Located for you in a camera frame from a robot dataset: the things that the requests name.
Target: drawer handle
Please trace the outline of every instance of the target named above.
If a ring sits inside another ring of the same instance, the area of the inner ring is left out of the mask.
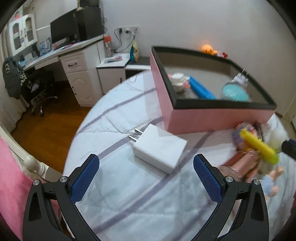
[[[68,67],[72,67],[74,65],[77,65],[77,63],[75,63],[75,64],[68,64]]]

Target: wall socket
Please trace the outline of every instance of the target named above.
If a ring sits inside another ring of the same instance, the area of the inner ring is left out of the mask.
[[[132,31],[134,33],[136,33],[139,29],[139,26],[136,26],[136,25],[131,25],[131,26],[121,26],[121,27],[118,27],[117,29],[122,29],[122,32],[125,33],[126,31]]]

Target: white bed post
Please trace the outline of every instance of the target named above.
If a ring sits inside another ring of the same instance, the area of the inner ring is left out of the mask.
[[[43,162],[39,162],[32,155],[27,155],[24,159],[25,167],[30,171],[35,171],[40,177],[49,182],[56,182],[62,174]]]

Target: pink blanket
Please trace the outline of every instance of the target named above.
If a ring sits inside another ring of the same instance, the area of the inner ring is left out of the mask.
[[[20,170],[8,145],[0,137],[0,213],[20,240],[31,185],[32,180]]]

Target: orange plush toy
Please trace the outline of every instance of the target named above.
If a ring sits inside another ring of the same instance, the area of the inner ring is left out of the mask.
[[[202,52],[210,55],[217,55],[218,53],[218,51],[216,50],[214,51],[212,46],[209,44],[205,44],[204,46],[202,46]]]

